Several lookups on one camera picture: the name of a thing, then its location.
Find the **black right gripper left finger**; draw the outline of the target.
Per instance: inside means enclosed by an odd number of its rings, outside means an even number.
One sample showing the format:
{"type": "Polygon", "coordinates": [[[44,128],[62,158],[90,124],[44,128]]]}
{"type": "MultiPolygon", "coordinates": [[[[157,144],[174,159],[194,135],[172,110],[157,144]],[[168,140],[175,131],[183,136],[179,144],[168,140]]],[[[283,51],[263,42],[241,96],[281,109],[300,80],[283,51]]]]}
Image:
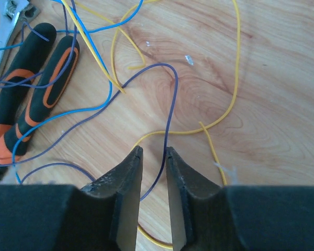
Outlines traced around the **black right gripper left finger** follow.
{"type": "Polygon", "coordinates": [[[83,188],[0,185],[0,250],[135,250],[142,162],[136,146],[83,188]]]}

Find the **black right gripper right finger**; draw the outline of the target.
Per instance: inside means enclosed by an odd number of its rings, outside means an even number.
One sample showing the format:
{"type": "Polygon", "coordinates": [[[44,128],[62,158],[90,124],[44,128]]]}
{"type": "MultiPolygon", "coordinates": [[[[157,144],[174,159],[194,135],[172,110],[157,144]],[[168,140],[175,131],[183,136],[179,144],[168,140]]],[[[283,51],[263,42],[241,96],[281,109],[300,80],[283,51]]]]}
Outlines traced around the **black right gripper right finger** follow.
{"type": "Polygon", "coordinates": [[[174,250],[314,250],[314,186],[220,187],[166,153],[174,250]]]}

